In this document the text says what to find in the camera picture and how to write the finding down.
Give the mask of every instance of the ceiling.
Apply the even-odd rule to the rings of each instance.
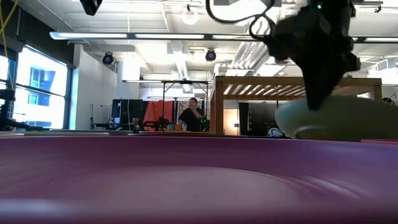
[[[74,0],[20,0],[20,6],[33,16],[57,31],[76,32],[174,32],[174,33],[214,33],[242,34],[243,26],[224,25],[213,21],[206,13],[202,1],[152,1],[152,0],[104,0],[94,17],[87,16],[79,1]],[[258,12],[259,0],[240,0],[242,6],[217,8],[221,16],[233,17],[236,14]],[[182,12],[190,4],[198,12],[198,22],[187,25],[182,21]],[[247,9],[245,4],[253,4]],[[357,7],[357,17],[351,21],[351,35],[398,36],[398,1],[384,0],[380,13],[374,13],[375,6]],[[134,45],[146,64],[152,70],[147,73],[170,73],[176,70],[172,57],[167,55],[167,41],[143,40],[100,40],[91,41],[86,51],[100,58],[104,52],[98,51],[104,45]],[[216,63],[232,61],[239,51],[240,42],[200,42],[189,41],[194,48],[187,60],[188,70],[213,71]],[[207,62],[205,52],[213,48],[217,61]],[[398,55],[398,44],[357,44],[354,52],[372,58],[372,55]],[[127,52],[115,52],[122,59]],[[282,72],[300,75],[296,66],[287,66]]]

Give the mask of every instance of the white ceiling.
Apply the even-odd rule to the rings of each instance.
[[[241,34],[243,27],[224,25],[213,21],[199,1],[165,1],[163,5],[150,0],[104,0],[97,14],[87,16],[79,1],[72,0],[20,0],[20,6],[27,12],[58,31],[90,32],[177,32],[177,33],[218,33]],[[182,22],[182,12],[186,3],[199,12],[195,25]],[[384,0],[386,6],[380,13],[374,8],[358,9],[357,18],[351,21],[351,35],[398,36],[398,0]],[[167,58],[166,41],[102,40],[94,44],[126,45],[137,47],[143,59],[153,68],[154,73],[170,73],[176,69],[172,58]],[[215,48],[218,59],[232,60],[238,51],[239,42],[199,42],[191,41],[189,46]],[[355,53],[361,55],[398,55],[398,44],[356,45]],[[120,52],[117,57],[126,53]],[[204,53],[195,52],[187,62],[188,69],[213,70],[214,62],[208,63]],[[292,75],[300,73],[297,67],[287,67],[284,72]]]

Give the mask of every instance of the white column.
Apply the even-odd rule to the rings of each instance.
[[[134,56],[119,62],[116,99],[132,100],[139,98],[139,83],[126,83],[123,80],[139,80],[140,66],[140,61]]]

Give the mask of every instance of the wooden pergola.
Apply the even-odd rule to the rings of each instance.
[[[358,95],[371,92],[381,101],[380,78],[343,78],[334,95]],[[296,100],[305,96],[302,77],[222,77],[215,78],[211,90],[210,131],[224,134],[224,100]]]

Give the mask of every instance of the purple surface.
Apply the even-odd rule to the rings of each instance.
[[[0,139],[0,223],[398,220],[398,146],[281,139]]]

